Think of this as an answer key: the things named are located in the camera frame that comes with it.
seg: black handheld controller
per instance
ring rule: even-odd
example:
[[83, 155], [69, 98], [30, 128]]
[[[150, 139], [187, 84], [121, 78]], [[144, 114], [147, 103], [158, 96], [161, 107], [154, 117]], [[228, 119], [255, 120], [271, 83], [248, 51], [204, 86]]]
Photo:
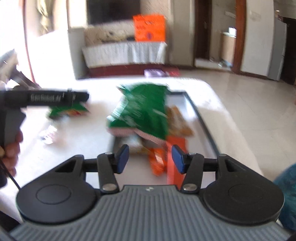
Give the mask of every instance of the black handheld controller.
[[[27, 106], [65, 106], [86, 102], [87, 92], [55, 90], [8, 90], [0, 91], [0, 146], [13, 143], [26, 115], [21, 108]], [[7, 183], [5, 167], [0, 168], [0, 187]]]

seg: curtain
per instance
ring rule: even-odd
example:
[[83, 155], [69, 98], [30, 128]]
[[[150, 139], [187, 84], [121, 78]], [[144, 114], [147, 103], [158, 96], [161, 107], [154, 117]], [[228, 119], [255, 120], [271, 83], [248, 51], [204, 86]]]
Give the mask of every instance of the curtain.
[[37, 9], [41, 14], [41, 33], [47, 34], [52, 31], [52, 10], [54, 0], [37, 0]]

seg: tiled floor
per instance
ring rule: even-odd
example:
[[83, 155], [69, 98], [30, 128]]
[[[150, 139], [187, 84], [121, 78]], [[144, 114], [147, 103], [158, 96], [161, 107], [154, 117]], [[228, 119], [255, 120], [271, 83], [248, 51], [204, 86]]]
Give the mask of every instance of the tiled floor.
[[296, 163], [296, 89], [293, 86], [209, 70], [181, 71], [181, 76], [201, 79], [214, 89], [267, 178], [273, 180]]
[[213, 62], [213, 61], [202, 59], [202, 58], [195, 59], [195, 66], [201, 67], [201, 68], [222, 69], [222, 70], [230, 71], [229, 67], [221, 67], [219, 66], [218, 62]]

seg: ribbed gray plate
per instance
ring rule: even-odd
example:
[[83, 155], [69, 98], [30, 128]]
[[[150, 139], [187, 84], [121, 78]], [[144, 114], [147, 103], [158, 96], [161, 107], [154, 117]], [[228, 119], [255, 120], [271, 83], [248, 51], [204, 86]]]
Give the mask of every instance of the ribbed gray plate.
[[12, 231], [18, 241], [283, 241], [275, 222], [242, 227], [212, 216], [197, 196], [175, 186], [125, 186], [103, 196], [83, 218], [59, 226], [26, 222]]

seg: doorway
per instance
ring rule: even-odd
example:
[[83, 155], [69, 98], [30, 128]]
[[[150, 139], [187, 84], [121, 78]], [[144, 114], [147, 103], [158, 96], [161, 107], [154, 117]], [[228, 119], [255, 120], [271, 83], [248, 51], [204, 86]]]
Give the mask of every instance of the doorway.
[[287, 41], [281, 79], [290, 85], [296, 81], [296, 20], [283, 18], [287, 24]]
[[195, 58], [209, 59], [212, 1], [195, 0]]
[[195, 0], [194, 66], [238, 73], [246, 0]]

